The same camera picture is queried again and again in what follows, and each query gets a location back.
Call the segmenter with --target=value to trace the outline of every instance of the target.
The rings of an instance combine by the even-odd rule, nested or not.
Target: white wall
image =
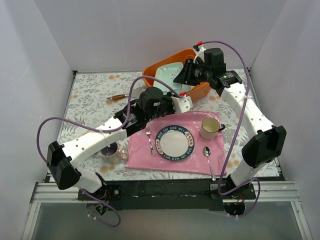
[[[143,70],[199,41],[226,41],[249,66],[286,0],[35,0],[72,70]],[[237,56],[224,51],[229,68]]]
[[[287,1],[252,67],[262,110],[287,137],[279,158],[320,239],[320,2]]]
[[[39,124],[62,116],[72,71],[33,0],[0,0],[0,238],[20,239],[35,182],[46,165],[36,148]],[[57,139],[49,123],[42,149]]]

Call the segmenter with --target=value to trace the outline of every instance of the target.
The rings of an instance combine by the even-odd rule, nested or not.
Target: pink placemat
[[[133,134],[129,139],[129,159],[125,165],[129,169],[171,171],[194,174],[211,175],[207,158],[203,155],[203,149],[208,146],[211,151],[209,157],[214,175],[221,173],[225,162],[225,144],[222,132],[212,140],[205,140],[200,136],[200,127],[203,119],[215,118],[221,123],[219,115],[208,111],[189,111],[176,113],[165,117],[154,119],[147,124],[151,131],[151,142],[154,156],[151,155],[150,144],[146,130]],[[194,138],[194,150],[192,154],[182,161],[169,161],[163,158],[155,147],[157,133],[169,125],[180,125],[188,129]]]

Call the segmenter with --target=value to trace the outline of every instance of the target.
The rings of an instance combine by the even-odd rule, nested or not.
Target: silver fork
[[[151,132],[150,132],[150,128],[146,127],[145,128],[145,134],[148,136],[149,138],[149,143],[150,143],[150,148],[151,148],[151,155],[154,156],[155,155],[155,151],[154,151],[154,148],[152,147],[152,144],[151,144],[151,139],[150,139],[150,135],[151,135]]]

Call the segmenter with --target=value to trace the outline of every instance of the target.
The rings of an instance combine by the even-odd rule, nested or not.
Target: white plate
[[[195,148],[192,134],[183,126],[170,125],[162,128],[155,138],[158,153],[170,161],[181,161],[190,156]]]
[[[175,83],[174,79],[179,75],[181,70],[184,68],[184,65],[182,62],[174,62],[169,63],[163,66],[160,66],[156,72],[155,72],[155,78],[159,79],[166,84],[168,84],[170,87],[172,87],[178,94],[182,92],[189,92],[192,87],[188,85],[182,85],[180,83]],[[167,94],[169,92],[169,89],[163,86],[161,83],[154,81],[153,86],[161,89],[163,94]]]

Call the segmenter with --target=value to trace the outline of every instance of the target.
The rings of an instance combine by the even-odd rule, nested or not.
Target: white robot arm
[[[234,71],[226,71],[220,48],[205,49],[200,46],[195,51],[197,62],[187,59],[174,82],[192,86],[209,82],[211,88],[216,90],[239,117],[246,97],[240,77]],[[147,122],[169,114],[187,112],[192,106],[188,96],[178,98],[170,93],[163,96],[158,88],[149,87],[140,95],[139,100],[130,102],[129,122],[123,128],[114,132],[102,132],[122,126],[127,107],[99,126],[97,129],[100,132],[87,133],[62,145],[58,142],[51,143],[48,147],[47,165],[59,189],[76,186],[85,189],[92,196],[102,197],[107,184],[98,173],[82,168],[83,161],[106,146],[144,129]],[[266,163],[279,156],[286,137],[286,130],[282,126],[274,126],[252,99],[247,100],[242,124],[250,141],[242,149],[243,160],[240,165],[227,178],[227,191],[253,178]]]
[[[100,132],[86,133],[62,145],[56,141],[49,145],[47,164],[59,189],[64,190],[75,186],[95,194],[96,197],[103,195],[104,192],[100,192],[101,188],[106,188],[103,178],[98,173],[81,167],[89,156],[144,129],[147,122],[154,118],[184,113],[193,107],[189,96],[184,95],[181,98],[163,96],[162,91],[155,87],[148,88],[142,95],[141,99],[131,101],[130,118],[125,127],[103,133],[103,130],[117,129],[123,124],[127,106],[97,127]]]

